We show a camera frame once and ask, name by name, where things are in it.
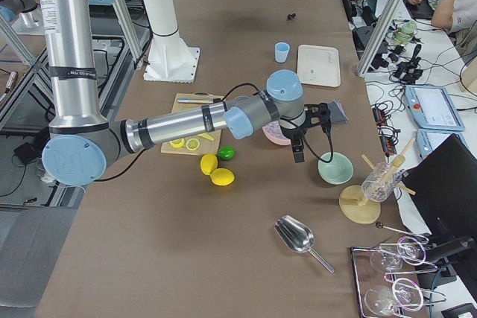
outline mint green bowl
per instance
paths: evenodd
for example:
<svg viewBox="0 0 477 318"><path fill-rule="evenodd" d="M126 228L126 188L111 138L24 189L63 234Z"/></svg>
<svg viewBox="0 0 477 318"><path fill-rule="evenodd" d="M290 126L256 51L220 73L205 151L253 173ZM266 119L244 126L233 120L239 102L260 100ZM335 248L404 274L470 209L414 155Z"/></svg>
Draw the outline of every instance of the mint green bowl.
<svg viewBox="0 0 477 318"><path fill-rule="evenodd" d="M331 153L321 156L324 160L329 160ZM344 184L353 176L353 164L341 153L333 153L333 160L330 163L318 162L318 173L325 182L334 185Z"/></svg>

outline white desk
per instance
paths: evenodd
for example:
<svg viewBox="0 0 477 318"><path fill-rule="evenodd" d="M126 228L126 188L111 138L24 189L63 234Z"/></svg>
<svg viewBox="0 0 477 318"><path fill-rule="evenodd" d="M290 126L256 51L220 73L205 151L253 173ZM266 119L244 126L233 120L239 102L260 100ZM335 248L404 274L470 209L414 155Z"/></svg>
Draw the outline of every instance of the white desk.
<svg viewBox="0 0 477 318"><path fill-rule="evenodd" d="M475 107L477 105L477 97L472 96L468 92L462 92L456 83L456 81L458 81L457 74L461 72L464 63L452 45L449 37L441 30L430 31L433 27L423 23L418 23L417 28L419 31L416 37L420 38L422 42L422 49L418 56L422 57L420 66L424 70L423 76L417 81L417 84L428 83L436 86L448 85L445 88L449 94L468 97L461 98L451 96L452 102L456 108ZM405 52L403 52L402 55L411 57L413 50L414 45L409 44L405 47ZM434 67L431 70L430 68L433 63L439 63L445 67ZM390 82L389 73L383 73L385 71L393 71L395 68L394 65L390 65L388 70L380 69L375 73L366 74L365 81L368 84L367 90L371 104L383 101L393 101L396 108L399 106L399 101L388 94L388 91L398 86L398 83ZM459 112L459 115L466 127L464 138L470 151L474 156L477 156L477 116L472 110ZM407 104L402 112L395 112L391 116L390 124L395 128L401 129L401 133L399 133L399 143L396 148L397 153L400 153L411 137L415 136L418 128L411 117L411 113L407 109ZM419 150L417 149L416 144L412 146L405 157L406 161L403 165L404 168L413 168L422 160L419 156ZM403 192L398 203L402 221L412 232L418 233L429 231L420 217L419 212L417 212L412 203L409 194ZM437 291L446 294L447 301L440 303L433 308L433 313L435 313L434 317L442 317L440 311L463 303L472 302L474 306L477 307L476 301L471 297L459 278L456 282L439 286Z"/></svg>

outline lemon slice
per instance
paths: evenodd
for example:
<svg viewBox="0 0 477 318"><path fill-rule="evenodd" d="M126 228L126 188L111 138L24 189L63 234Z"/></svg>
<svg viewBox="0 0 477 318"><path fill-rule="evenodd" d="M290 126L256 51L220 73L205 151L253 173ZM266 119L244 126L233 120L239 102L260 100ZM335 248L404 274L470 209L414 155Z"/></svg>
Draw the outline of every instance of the lemon slice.
<svg viewBox="0 0 477 318"><path fill-rule="evenodd" d="M200 141L197 138L190 138L186 142L186 148L189 150L197 150L200 147Z"/></svg>
<svg viewBox="0 0 477 318"><path fill-rule="evenodd" d="M175 139L175 140L169 142L169 144L173 148L181 148L181 147L184 146L185 143L186 143L186 141L184 140L184 138Z"/></svg>

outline desk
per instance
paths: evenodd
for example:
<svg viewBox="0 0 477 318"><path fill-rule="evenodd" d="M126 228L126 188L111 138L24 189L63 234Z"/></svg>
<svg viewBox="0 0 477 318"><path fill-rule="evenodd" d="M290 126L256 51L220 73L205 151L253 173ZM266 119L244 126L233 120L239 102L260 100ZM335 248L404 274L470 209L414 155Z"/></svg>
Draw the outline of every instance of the desk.
<svg viewBox="0 0 477 318"><path fill-rule="evenodd" d="M341 0L174 2L182 38L201 49L196 80L152 83L137 72L118 118L169 112L177 92L220 94L245 81L263 88L272 72L296 70L299 45L333 46L341 86L305 86L306 102L344 105L350 122L335 126L332 136L335 150L354 164L349 184L370 172L362 153L382 160L366 87L354 75L358 58ZM289 13L297 14L294 21ZM274 62L278 41L291 45L284 64ZM318 153L328 151L321 130L307 138ZM236 175L228 187L214 186L198 157L162 154L159 147L121 178L88 187L36 317L357 317L348 248L373 246L389 232L348 221L338 206L344 185L326 184L310 153L295 165L288 147L262 133L236 141L224 130L221 144L237 150L221 163ZM274 231L284 214L314 231L335 275L288 250ZM380 220L400 225L393 200L382 206Z"/></svg>
<svg viewBox="0 0 477 318"><path fill-rule="evenodd" d="M445 86L449 94L451 94L451 99L456 108L469 108L476 105L475 99L472 99L472 95L468 92L462 92L456 81L458 81L458 75L462 67L464 66L463 61L461 60L458 52L455 50L453 44L451 43L449 37L444 31L436 30L431 25L418 23L417 28L419 31L416 34L417 38L421 39L422 50L419 53L419 56L422 57L420 61L420 66L424 70L423 76L417 81L417 84L432 84L435 86ZM414 46L409 44L405 47L406 51L402 55L410 57L414 50ZM432 70L433 63L439 63L445 65L445 67L434 67ZM379 70L375 73L370 72L366 74L365 80L368 85L368 94L370 96L370 102L372 104L383 101L393 101L395 106L399 106L399 101L396 98L390 97L388 91L395 87L396 83L391 83L389 81L389 74L382 73L383 70ZM463 132L464 138L468 148L473 153L474 156L477 156L477 120L476 114L473 111L459 112L462 121L466 127L466 130ZM395 112L391 116L391 123L393 127L401 129L399 134L399 143L397 145L397 152L399 153L405 146L405 144L415 136L418 126L415 124L411 113L406 108L403 112ZM403 165L403 168L413 168L421 162L419 157L419 150L415 144L406 154L406 161ZM423 222L419 213L417 212L410 196L406 193L402 193L402 197L399 200L399 211L401 213L403 223L412 231L412 232L429 232L429 229ZM447 295L447 301L435 306L435 311L442 311L447 308L455 307L462 303L472 302L474 306L477 307L476 301L468 293L465 286L462 284L461 280L458 278L456 282L445 284L439 286L438 291L445 293Z"/></svg>

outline lemon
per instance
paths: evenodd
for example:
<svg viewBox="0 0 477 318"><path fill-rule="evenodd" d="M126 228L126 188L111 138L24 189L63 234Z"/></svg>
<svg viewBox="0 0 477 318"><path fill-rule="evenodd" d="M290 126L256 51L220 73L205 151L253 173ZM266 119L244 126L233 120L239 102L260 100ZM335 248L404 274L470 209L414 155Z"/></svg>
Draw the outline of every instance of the lemon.
<svg viewBox="0 0 477 318"><path fill-rule="evenodd" d="M212 182L219 186L229 185L235 179L235 175L231 171L225 168L215 169L210 174L210 179Z"/></svg>
<svg viewBox="0 0 477 318"><path fill-rule="evenodd" d="M186 143L186 141L184 140L184 138L175 139L175 140L169 142L169 144L173 148L181 148L181 147L184 146L185 143Z"/></svg>
<svg viewBox="0 0 477 318"><path fill-rule="evenodd" d="M217 167L218 159L214 154L208 153L200 159L200 170L205 175L210 175Z"/></svg>
<svg viewBox="0 0 477 318"><path fill-rule="evenodd" d="M186 142L186 148L189 150L197 150L200 147L200 141L197 138L190 138Z"/></svg>

